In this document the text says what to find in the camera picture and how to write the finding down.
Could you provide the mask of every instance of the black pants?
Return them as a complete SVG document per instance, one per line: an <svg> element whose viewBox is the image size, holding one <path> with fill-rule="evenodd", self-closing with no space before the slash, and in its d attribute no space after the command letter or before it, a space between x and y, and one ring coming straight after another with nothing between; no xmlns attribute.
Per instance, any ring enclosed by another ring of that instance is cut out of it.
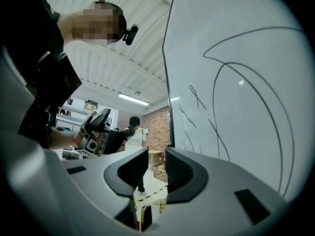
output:
<svg viewBox="0 0 315 236"><path fill-rule="evenodd" d="M138 183L138 191L144 192L144 186L143 186L143 178L141 178L140 182Z"/></svg>

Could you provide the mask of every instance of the neck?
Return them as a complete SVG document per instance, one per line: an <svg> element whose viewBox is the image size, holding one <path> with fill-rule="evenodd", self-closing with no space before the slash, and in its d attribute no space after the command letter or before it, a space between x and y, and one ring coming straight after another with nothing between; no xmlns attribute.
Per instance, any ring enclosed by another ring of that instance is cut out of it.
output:
<svg viewBox="0 0 315 236"><path fill-rule="evenodd" d="M64 45L75 40L73 37L75 17L75 14L62 14L57 22L57 26L63 36Z"/></svg>

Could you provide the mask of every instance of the whiteboard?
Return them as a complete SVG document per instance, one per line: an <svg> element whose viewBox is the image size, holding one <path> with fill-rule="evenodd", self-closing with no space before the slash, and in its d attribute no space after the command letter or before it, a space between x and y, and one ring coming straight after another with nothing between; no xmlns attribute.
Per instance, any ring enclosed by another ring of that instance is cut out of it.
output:
<svg viewBox="0 0 315 236"><path fill-rule="evenodd" d="M314 158L315 63L282 0L173 0L163 53L175 147L294 198Z"/></svg>

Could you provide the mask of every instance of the shoe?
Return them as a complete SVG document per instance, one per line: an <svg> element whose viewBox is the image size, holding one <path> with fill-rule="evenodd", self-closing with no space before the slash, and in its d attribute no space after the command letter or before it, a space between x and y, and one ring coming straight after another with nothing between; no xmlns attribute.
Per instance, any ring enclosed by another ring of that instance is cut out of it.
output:
<svg viewBox="0 0 315 236"><path fill-rule="evenodd" d="M145 191L138 191L138 193L140 194L140 196L142 197L142 198L147 198L148 197L148 194L145 192Z"/></svg>

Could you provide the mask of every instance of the brick wall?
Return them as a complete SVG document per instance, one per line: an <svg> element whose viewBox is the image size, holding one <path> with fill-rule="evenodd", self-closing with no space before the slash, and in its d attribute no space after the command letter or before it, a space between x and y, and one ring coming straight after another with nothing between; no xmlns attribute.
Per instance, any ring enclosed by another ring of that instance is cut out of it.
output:
<svg viewBox="0 0 315 236"><path fill-rule="evenodd" d="M151 150L161 150L165 153L165 147L169 144L169 108L161 108L142 117L140 127L148 128L145 147Z"/></svg>

